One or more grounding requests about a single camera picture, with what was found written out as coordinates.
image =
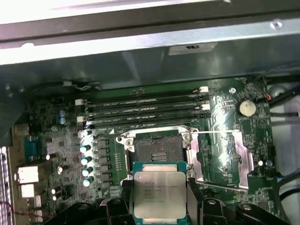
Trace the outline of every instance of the silver metal frame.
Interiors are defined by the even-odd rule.
[[[35,20],[44,20],[52,18],[60,18],[76,15],[87,15],[94,13],[113,12],[138,8],[159,7],[177,4],[186,4],[193,2],[216,1],[216,0],[85,0],[83,4],[78,1],[68,1],[64,3],[49,2],[48,5],[44,2],[41,6],[34,1],[18,3],[16,7],[14,2],[0,2],[0,24],[20,23]]]
[[[236,153],[241,157],[241,164],[239,165],[239,188],[228,187],[228,189],[248,191],[248,174],[254,170],[253,155],[243,145],[242,132],[239,130],[220,130],[220,131],[198,131],[198,129],[186,126],[169,126],[169,127],[154,127],[146,129],[135,129],[123,133],[120,137],[116,137],[115,141],[119,144],[124,145],[126,166],[129,168],[128,152],[135,152],[134,149],[134,138],[136,134],[144,134],[158,131],[178,130],[178,133],[182,135],[183,147],[187,149],[187,163],[191,165],[191,170],[188,171],[188,177],[195,177],[199,183],[204,183],[201,163],[197,159],[197,153],[199,152],[199,134],[215,134],[215,133],[231,133],[234,137]]]
[[[59,59],[74,56],[130,51],[164,46],[222,42],[247,38],[265,38],[300,33],[300,19],[179,30],[128,37],[79,41],[0,50],[0,65]]]

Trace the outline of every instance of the screw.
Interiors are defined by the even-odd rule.
[[[252,210],[251,206],[250,205],[243,205],[242,208],[244,210]]]
[[[229,89],[229,93],[234,94],[235,92],[236,92],[236,89],[235,89],[235,88],[230,88],[230,89]]]
[[[131,146],[132,144],[133,144],[133,142],[131,140],[126,141],[126,145]]]
[[[191,172],[187,172],[187,177],[193,177],[193,174]]]
[[[212,200],[212,199],[209,199],[207,202],[208,202],[209,204],[211,204],[211,205],[217,204],[217,202],[216,202],[215,200]]]
[[[184,140],[189,140],[189,134],[183,135],[183,139],[184,139]]]
[[[279,30],[282,28],[282,23],[280,20],[274,20],[271,22],[270,26],[272,29]]]

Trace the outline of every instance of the electrolytic capacitor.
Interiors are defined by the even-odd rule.
[[[92,160],[91,156],[87,156],[81,160],[82,165],[87,165]]]
[[[86,151],[88,151],[90,149],[91,149],[91,146],[88,144],[88,145],[84,145],[84,146],[80,147],[79,151],[81,153],[85,153]]]
[[[82,132],[83,136],[88,136],[88,135],[91,135],[93,132],[91,130],[84,130]]]
[[[48,155],[46,155],[46,160],[50,160],[50,159],[53,159],[53,158],[55,158],[56,157],[56,154],[55,153],[53,153],[53,154],[48,154]]]
[[[51,190],[51,193],[54,195],[54,194],[58,193],[60,190],[61,190],[61,186],[57,186]]]
[[[94,181],[94,177],[88,177],[87,179],[85,179],[85,180],[83,181],[83,185],[84,185],[85,187],[88,187],[93,181]]]
[[[87,177],[91,172],[93,172],[93,167],[88,167],[82,171],[82,175]]]
[[[60,165],[57,170],[59,173],[62,173],[63,171],[67,170],[69,168],[68,165]]]
[[[65,124],[67,122],[67,120],[64,118],[64,117],[61,117],[60,119],[59,119],[59,123],[60,124]]]
[[[57,199],[59,199],[62,196],[61,193],[57,193],[56,195],[53,195],[52,199],[53,201],[56,201]]]
[[[66,112],[64,110],[59,111],[60,117],[64,117],[66,115]]]

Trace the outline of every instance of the mounting hole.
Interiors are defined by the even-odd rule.
[[[120,203],[121,203],[121,200],[120,200],[120,199],[113,199],[113,200],[112,200],[112,203],[113,203],[113,204],[120,204]]]

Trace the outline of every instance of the black cable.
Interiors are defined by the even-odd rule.
[[[299,179],[299,178],[300,178],[300,168],[297,169],[295,172],[284,176],[283,179],[277,183],[277,185],[279,187],[281,187],[281,186],[283,186],[293,180]]]
[[[291,190],[288,190],[288,191],[282,193],[280,195],[280,200],[282,201],[285,198],[287,198],[288,196],[296,194],[296,193],[300,193],[300,188],[291,189]]]
[[[280,190],[280,187],[293,181],[293,180],[296,180],[300,178],[300,168],[298,168],[296,171],[292,172],[291,174],[289,175],[286,175],[284,177],[282,177],[282,180],[279,181],[274,187],[273,187],[273,190],[274,190],[274,200],[276,202],[276,205],[281,213],[281,217],[282,219],[291,224],[291,221],[289,220],[289,218],[287,217],[286,213],[285,213],[285,210],[282,206],[282,203],[281,203],[281,198],[280,198],[280,195],[279,195],[279,190]]]
[[[299,112],[270,112],[270,116],[273,117],[300,117]]]
[[[291,98],[295,97],[300,93],[300,85],[297,85],[296,87],[287,90],[285,93],[282,93],[278,95],[277,97],[273,98],[272,100],[269,101],[269,106],[270,108],[273,108],[277,105],[281,105]]]

